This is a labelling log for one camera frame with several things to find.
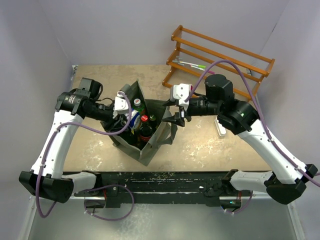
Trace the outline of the orange juice plastic bottle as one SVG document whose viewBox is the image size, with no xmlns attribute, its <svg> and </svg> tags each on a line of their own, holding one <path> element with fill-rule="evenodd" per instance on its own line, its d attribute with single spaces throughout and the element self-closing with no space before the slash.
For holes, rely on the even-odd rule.
<svg viewBox="0 0 320 240">
<path fill-rule="evenodd" d="M 138 111 L 140 116 L 147 114 L 146 106 L 139 98 L 133 100 L 133 109 Z"/>
</svg>

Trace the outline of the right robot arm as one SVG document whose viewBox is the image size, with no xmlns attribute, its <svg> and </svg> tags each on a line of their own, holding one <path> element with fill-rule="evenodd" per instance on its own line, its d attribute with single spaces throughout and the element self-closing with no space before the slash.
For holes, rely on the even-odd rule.
<svg viewBox="0 0 320 240">
<path fill-rule="evenodd" d="M 248 102 L 235 99 L 233 83 L 224 75 L 213 74 L 205 81 L 205 94 L 187 100 L 192 93 L 190 84 L 173 85 L 165 106 L 176 106 L 179 111 L 164 122 L 181 127 L 193 116 L 216 116 L 218 122 L 248 143 L 271 168 L 266 172 L 230 170 L 222 179 L 222 190 L 228 196 L 238 191 L 267 193 L 276 202 L 287 205 L 306 190 L 306 183 L 318 169 L 294 158 L 282 145 L 275 148 L 277 139 L 267 132 L 257 110 Z"/>
</svg>

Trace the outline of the dark cola bottle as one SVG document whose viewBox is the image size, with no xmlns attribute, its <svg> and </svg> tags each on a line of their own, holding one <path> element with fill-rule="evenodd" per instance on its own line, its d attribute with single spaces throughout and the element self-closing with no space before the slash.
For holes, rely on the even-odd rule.
<svg viewBox="0 0 320 240">
<path fill-rule="evenodd" d="M 141 116 L 141 125 L 139 128 L 140 140 L 147 143 L 152 137 L 154 131 L 152 126 L 149 123 L 149 117 L 147 115 Z"/>
</svg>

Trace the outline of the green canvas bag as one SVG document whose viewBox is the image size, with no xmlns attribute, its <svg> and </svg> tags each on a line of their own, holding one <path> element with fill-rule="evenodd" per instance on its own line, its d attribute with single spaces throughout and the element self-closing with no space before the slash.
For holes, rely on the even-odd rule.
<svg viewBox="0 0 320 240">
<path fill-rule="evenodd" d="M 121 89 L 131 103 L 131 110 L 134 110 L 134 99 L 140 99 L 146 107 L 146 115 L 155 115 L 157 128 L 153 128 L 153 135 L 148 142 L 140 139 L 139 130 L 132 133 L 129 126 L 124 132 L 118 135 L 111 135 L 110 138 L 116 148 L 124 152 L 129 157 L 147 166 L 162 145 L 171 145 L 175 139 L 178 128 L 167 122 L 162 122 L 163 118 L 170 117 L 170 108 L 163 106 L 163 100 L 146 99 L 138 81 L 133 84 L 126 84 Z"/>
</svg>

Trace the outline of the blue juice carton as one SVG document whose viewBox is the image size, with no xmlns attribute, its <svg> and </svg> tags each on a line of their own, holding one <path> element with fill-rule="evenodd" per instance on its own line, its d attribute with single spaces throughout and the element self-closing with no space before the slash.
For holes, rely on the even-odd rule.
<svg viewBox="0 0 320 240">
<path fill-rule="evenodd" d="M 134 134 L 135 131 L 137 131 L 140 128 L 140 125 L 141 125 L 140 113 L 137 110 L 133 109 L 131 111 L 131 118 L 129 121 L 128 128 Z"/>
</svg>

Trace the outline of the green Perrier glass bottle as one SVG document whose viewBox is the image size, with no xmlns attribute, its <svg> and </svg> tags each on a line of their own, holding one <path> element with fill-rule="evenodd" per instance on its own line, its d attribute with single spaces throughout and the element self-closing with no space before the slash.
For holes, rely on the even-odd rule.
<svg viewBox="0 0 320 240">
<path fill-rule="evenodd" d="M 157 118 L 154 114 L 151 114 L 149 116 L 149 124 L 151 125 L 152 128 L 154 129 L 157 128 Z"/>
</svg>

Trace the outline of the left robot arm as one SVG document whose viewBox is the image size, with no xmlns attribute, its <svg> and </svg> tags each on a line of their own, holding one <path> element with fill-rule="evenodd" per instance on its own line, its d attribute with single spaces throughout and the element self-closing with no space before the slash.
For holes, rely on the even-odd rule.
<svg viewBox="0 0 320 240">
<path fill-rule="evenodd" d="M 79 87 L 63 92 L 55 105 L 53 123 L 43 149 L 29 171 L 22 171 L 19 182 L 37 198 L 65 203 L 72 194 L 86 190 L 91 196 L 103 191 L 96 173 L 83 171 L 63 176 L 63 169 L 72 140 L 85 118 L 111 122 L 129 116 L 131 103 L 126 94 L 118 91 L 111 105 L 99 102 L 103 85 L 83 78 Z"/>
</svg>

